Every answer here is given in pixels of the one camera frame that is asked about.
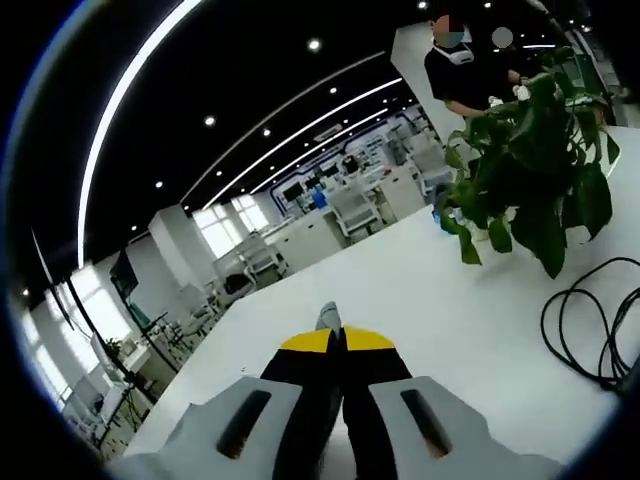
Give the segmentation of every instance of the ceiling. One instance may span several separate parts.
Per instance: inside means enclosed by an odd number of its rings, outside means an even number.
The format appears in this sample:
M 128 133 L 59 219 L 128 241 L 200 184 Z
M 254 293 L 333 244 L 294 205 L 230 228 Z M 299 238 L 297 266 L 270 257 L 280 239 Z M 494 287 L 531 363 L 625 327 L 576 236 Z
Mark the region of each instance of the ceiling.
M 24 51 L 16 85 L 26 82 L 38 45 L 45 44 L 74 2 L 49 7 Z M 77 266 L 79 194 L 93 137 L 110 94 L 150 32 L 180 2 L 98 2 L 100 7 L 56 63 L 25 124 L 11 178 L 10 240 L 20 285 L 38 290 L 44 277 L 32 246 L 36 232 L 55 277 Z M 116 112 L 98 157 L 86 223 L 86 257 L 99 260 L 126 245 L 153 214 L 180 202 L 231 145 L 272 111 L 323 78 L 379 52 L 383 54 L 312 89 L 249 135 L 184 198 L 201 208 L 231 179 L 308 123 L 352 98 L 399 78 L 389 62 L 399 26 L 424 20 L 414 0 L 260 2 L 205 0 L 160 44 Z M 480 36 L 497 26 L 540 35 L 542 22 L 516 1 L 457 2 Z M 318 38 L 317 53 L 307 42 Z M 329 89 L 336 87 L 331 94 Z M 335 123 L 355 123 L 397 98 L 411 98 L 404 82 L 358 101 L 320 122 L 270 156 L 228 189 L 228 201 L 256 187 L 304 153 L 304 143 Z M 207 115 L 216 124 L 204 124 Z M 157 181 L 163 182 L 156 189 Z

